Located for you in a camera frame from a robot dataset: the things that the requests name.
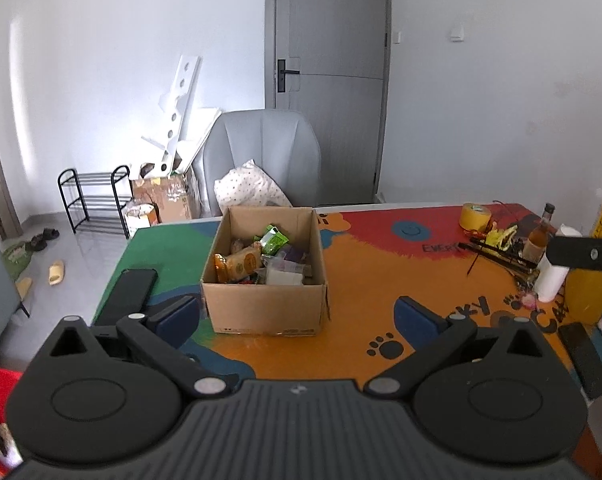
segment table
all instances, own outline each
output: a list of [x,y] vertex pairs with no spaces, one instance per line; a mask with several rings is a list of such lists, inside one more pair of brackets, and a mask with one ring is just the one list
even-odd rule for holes
[[[538,216],[519,204],[489,205],[500,227],[517,222],[529,233]],[[562,295],[530,313],[516,300],[516,286],[502,267],[460,250],[460,205],[369,205],[317,210],[327,268],[331,320],[308,337],[228,335],[213,332],[202,313],[181,350],[218,374],[241,378],[353,378],[363,384],[411,354],[400,296],[411,296],[442,317],[469,314],[479,326],[502,317],[527,316],[545,333],[562,362],[572,363],[557,328],[571,322]],[[130,240],[97,313],[121,270],[154,268],[158,280],[150,304],[200,293],[199,279],[219,218],[143,229]],[[591,331],[602,359],[602,336]]]

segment glass bottle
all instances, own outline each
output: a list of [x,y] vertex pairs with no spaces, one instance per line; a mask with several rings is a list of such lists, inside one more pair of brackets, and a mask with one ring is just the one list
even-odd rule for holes
[[554,213],[554,206],[550,203],[545,204],[545,210],[541,217],[541,223],[537,225],[533,231],[527,237],[527,242],[523,247],[521,256],[530,262],[539,263],[547,243],[550,241],[549,227],[550,220],[552,219],[552,213]]

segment light switch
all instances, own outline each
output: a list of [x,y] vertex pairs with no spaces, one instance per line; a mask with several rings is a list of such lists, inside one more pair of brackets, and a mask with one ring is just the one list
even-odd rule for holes
[[465,30],[463,30],[463,25],[455,25],[450,30],[450,41],[453,43],[459,43],[460,41],[465,40]]

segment black metal shoe rack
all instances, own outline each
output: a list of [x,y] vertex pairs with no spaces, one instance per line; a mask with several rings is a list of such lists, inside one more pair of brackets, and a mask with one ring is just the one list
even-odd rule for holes
[[[130,184],[130,195],[119,195],[117,183],[130,176],[130,168],[119,166],[112,173],[76,173],[74,168],[63,170],[57,178],[61,200],[66,208],[68,221],[72,227],[73,233],[77,231],[92,231],[106,234],[123,234],[130,238],[128,227],[123,218],[123,208],[132,200],[132,183]],[[110,186],[110,194],[85,194],[84,188],[87,187]],[[64,188],[76,189],[77,198],[68,202]],[[83,213],[77,223],[73,221],[71,213]],[[107,212],[116,212],[118,216],[110,215]]]

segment gray door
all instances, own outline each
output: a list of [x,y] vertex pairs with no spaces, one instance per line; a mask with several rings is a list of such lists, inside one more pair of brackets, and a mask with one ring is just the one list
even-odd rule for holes
[[320,203],[373,199],[387,0],[276,0],[275,107],[301,112],[321,145]]

